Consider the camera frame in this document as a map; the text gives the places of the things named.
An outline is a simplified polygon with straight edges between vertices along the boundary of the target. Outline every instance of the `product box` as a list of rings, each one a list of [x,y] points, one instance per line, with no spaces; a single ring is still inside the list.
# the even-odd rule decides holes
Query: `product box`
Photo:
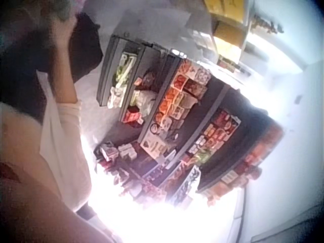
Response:
[[[207,87],[189,79],[184,84],[183,89],[200,100],[204,96]]]
[[[141,147],[153,158],[157,159],[167,150],[167,144],[158,135],[148,131],[141,142]]]

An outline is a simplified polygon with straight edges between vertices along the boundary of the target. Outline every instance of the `red package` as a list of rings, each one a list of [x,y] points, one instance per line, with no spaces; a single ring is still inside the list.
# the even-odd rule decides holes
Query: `red package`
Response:
[[[179,94],[179,91],[170,87],[166,93],[165,99],[169,101],[173,101]]]
[[[167,114],[170,106],[171,106],[171,101],[163,99],[160,106],[158,107],[158,110],[163,114]]]
[[[182,74],[176,74],[171,86],[179,91],[182,91],[183,87],[187,83],[188,78]]]

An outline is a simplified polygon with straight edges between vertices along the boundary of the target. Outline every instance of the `food package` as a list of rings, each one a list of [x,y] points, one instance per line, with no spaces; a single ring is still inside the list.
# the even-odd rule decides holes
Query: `food package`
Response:
[[[180,106],[176,106],[173,110],[173,112],[170,114],[171,117],[173,117],[176,120],[179,120],[183,114],[183,112],[185,111],[184,108],[180,107]]]
[[[194,95],[197,99],[200,100],[204,96],[207,87],[189,79],[184,84],[183,90],[189,92],[190,94]]]
[[[185,109],[191,109],[194,104],[198,103],[198,100],[188,93],[183,93],[183,98],[179,102],[179,106]]]
[[[154,105],[157,93],[148,90],[142,90],[139,92],[136,99],[136,106],[140,109],[142,117],[146,117],[150,114]]]
[[[189,61],[188,59],[182,59],[179,67],[179,73],[187,74],[190,67],[191,67],[191,61]]]
[[[226,132],[221,128],[218,128],[212,135],[212,138],[218,141],[225,141],[226,137],[227,137]]]
[[[164,114],[162,112],[157,112],[155,117],[154,117],[154,120],[157,124],[161,124],[162,122],[162,118],[164,117]]]
[[[131,106],[127,109],[123,123],[130,123],[138,120],[141,117],[141,113],[137,106]]]
[[[110,96],[107,102],[108,109],[119,108],[122,106],[126,88],[127,85],[123,85],[120,88],[111,87]]]
[[[174,98],[173,100],[173,104],[175,106],[179,106],[180,102],[182,101],[183,97],[185,96],[185,94],[183,92],[179,92],[177,94],[177,96]]]
[[[190,192],[191,194],[195,193],[199,185],[200,175],[201,172],[199,168],[197,166],[193,166],[185,181],[182,183],[181,187],[169,199],[169,203],[177,206],[178,204],[183,202],[186,195],[188,195]]]
[[[208,150],[200,149],[194,157],[198,158],[200,164],[204,164],[211,157],[211,153]]]
[[[197,139],[196,144],[199,147],[202,147],[205,143],[206,143],[206,138],[204,137],[204,135],[200,135],[200,137]]]
[[[106,161],[114,161],[119,156],[118,150],[111,142],[101,144],[100,152],[102,153]]]
[[[199,71],[200,66],[195,63],[191,63],[191,66],[189,67],[188,71],[185,73],[187,77],[190,79],[195,79],[197,72]]]
[[[212,75],[207,69],[200,67],[193,80],[205,86],[208,83],[208,81],[211,79],[211,77]]]
[[[160,123],[161,129],[168,131],[170,129],[171,124],[172,124],[172,119],[167,115],[164,115]]]
[[[215,124],[223,129],[227,135],[224,141],[227,141],[232,136],[240,123],[241,121],[238,117],[230,115],[225,110],[221,110],[220,114],[215,119]]]
[[[191,148],[188,150],[188,152],[191,153],[191,154],[195,154],[195,153],[198,152],[198,150],[199,150],[199,147],[197,146],[197,144],[193,144],[191,146]]]
[[[182,91],[183,87],[185,86],[188,80],[188,77],[184,76],[183,74],[177,73],[171,83],[171,87]]]
[[[141,142],[141,147],[153,158],[157,159],[167,150],[167,144],[159,136],[148,131]]]
[[[131,102],[130,102],[130,106],[135,106],[136,105],[136,100],[137,100],[139,94],[140,94],[140,90],[134,90],[133,95],[132,95],[132,99],[131,99]]]
[[[177,97],[177,95],[179,94],[180,91],[170,87],[168,90],[167,90],[167,93],[166,93],[166,96],[165,96],[165,99],[166,100],[169,100],[169,101],[174,101],[174,99]]]
[[[234,181],[238,177],[238,174],[235,171],[228,172],[225,176],[222,177],[222,181],[229,185],[232,181]]]
[[[206,130],[204,131],[204,135],[210,138],[212,137],[215,131],[216,131],[216,127],[213,124],[209,124]]]
[[[163,114],[167,114],[171,105],[172,105],[171,101],[163,99],[160,106],[158,107],[158,110]]]

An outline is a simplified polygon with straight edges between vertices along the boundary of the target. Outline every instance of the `white sleeve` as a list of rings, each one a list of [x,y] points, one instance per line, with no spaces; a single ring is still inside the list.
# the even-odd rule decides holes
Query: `white sleeve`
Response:
[[[91,178],[88,163],[84,155],[81,143],[80,134],[80,102],[76,104],[62,104],[58,103],[58,113],[62,129],[65,133],[66,142],[69,147],[75,151],[74,166],[76,167],[74,172],[78,177],[79,188],[82,188],[81,201],[76,208],[81,207],[86,201],[82,199],[88,199],[91,192]]]

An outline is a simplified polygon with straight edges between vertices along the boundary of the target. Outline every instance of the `black shelf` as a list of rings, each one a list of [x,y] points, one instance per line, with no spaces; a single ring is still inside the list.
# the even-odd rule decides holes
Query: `black shelf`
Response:
[[[235,90],[228,92],[220,107],[237,116],[241,123],[231,138],[200,166],[199,193],[216,184],[238,166],[273,122]]]

